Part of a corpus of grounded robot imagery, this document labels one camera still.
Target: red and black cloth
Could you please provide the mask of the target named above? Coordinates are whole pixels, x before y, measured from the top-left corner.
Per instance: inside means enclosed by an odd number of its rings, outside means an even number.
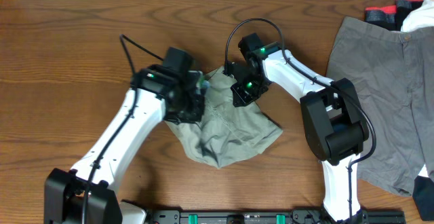
[[[396,0],[395,5],[365,8],[365,22],[389,31],[400,31],[408,14],[418,9],[423,0]]]

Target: white arm segment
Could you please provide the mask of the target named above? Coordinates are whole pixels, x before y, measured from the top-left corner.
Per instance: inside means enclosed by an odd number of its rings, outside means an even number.
[[[333,80],[327,77],[320,76],[304,66],[300,61],[296,60],[289,50],[285,51],[286,56],[298,68],[302,69],[311,77],[316,77],[318,81],[330,84]],[[300,74],[289,64],[286,64],[281,50],[274,52],[268,56],[267,59],[262,61],[265,76],[272,82],[279,84],[282,88],[289,92],[298,102],[300,98],[308,92],[318,92],[324,87],[313,83],[310,79]]]
[[[335,221],[346,220],[350,217],[347,166],[350,161],[358,158],[360,158],[360,154],[350,155],[341,160],[337,166],[332,166],[327,161],[322,162],[325,183],[324,208]],[[351,208],[354,216],[360,210],[360,204],[357,200],[357,163],[353,165],[352,169]]]
[[[300,61],[293,57],[289,50],[286,50],[285,53],[292,63],[303,70],[306,74],[310,75],[311,77],[316,77],[318,81],[326,84],[333,82],[332,79],[320,76],[304,66]],[[270,54],[267,59],[262,61],[262,65],[264,67],[264,73],[267,79],[279,84],[298,102],[300,102],[300,98],[306,95],[308,92],[318,92],[324,89],[323,86],[313,83],[310,79],[300,74],[289,64],[286,64],[281,50]],[[347,166],[350,161],[359,157],[360,155],[348,156],[341,160],[337,166],[332,166],[327,161],[322,162],[325,181],[324,207],[335,221],[346,220],[349,218],[349,186]],[[357,164],[353,166],[351,180],[353,199],[352,214],[354,215],[360,209],[360,204],[357,201]]]
[[[115,193],[119,190],[123,174],[134,158],[149,132],[163,120],[165,115],[164,99],[155,98],[155,94],[137,89],[138,99],[134,116],[131,116],[115,140],[104,154],[100,168],[96,170],[92,182],[98,184],[101,180],[108,183],[108,188]],[[125,119],[134,101],[134,91],[128,90],[125,100],[110,125],[98,139],[96,144],[71,169],[78,170],[77,176],[87,180],[94,160],[98,157],[109,138]]]

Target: white cloth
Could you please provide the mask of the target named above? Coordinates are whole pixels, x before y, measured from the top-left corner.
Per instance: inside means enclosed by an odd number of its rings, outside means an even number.
[[[401,31],[410,32],[429,26],[434,26],[434,0],[423,0],[422,6],[404,20]]]

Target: wooden table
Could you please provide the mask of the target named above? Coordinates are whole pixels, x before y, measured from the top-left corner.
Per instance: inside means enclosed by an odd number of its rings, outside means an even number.
[[[169,46],[190,52],[204,72],[223,64],[226,39],[251,17],[269,18],[284,31],[295,57],[324,74],[344,16],[394,0],[0,0],[0,220],[41,223],[43,184],[55,167],[68,170],[96,142],[128,89],[130,69],[119,34],[163,56]],[[256,31],[251,23],[236,43]],[[158,62],[132,51],[139,67]],[[284,133],[262,155],[217,170],[190,160],[160,123],[123,180],[119,199],[150,208],[276,210],[320,206],[321,165],[306,140],[299,104],[279,86],[258,101]],[[359,181],[369,209],[400,209],[420,223],[412,198]]]

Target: gray shorts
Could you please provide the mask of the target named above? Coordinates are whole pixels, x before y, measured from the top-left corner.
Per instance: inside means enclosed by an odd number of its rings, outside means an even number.
[[[327,76],[350,79],[377,134],[377,148],[359,164],[360,179],[411,195],[424,164],[434,180],[434,27],[391,32],[346,17]],[[371,142],[365,142],[367,153]]]

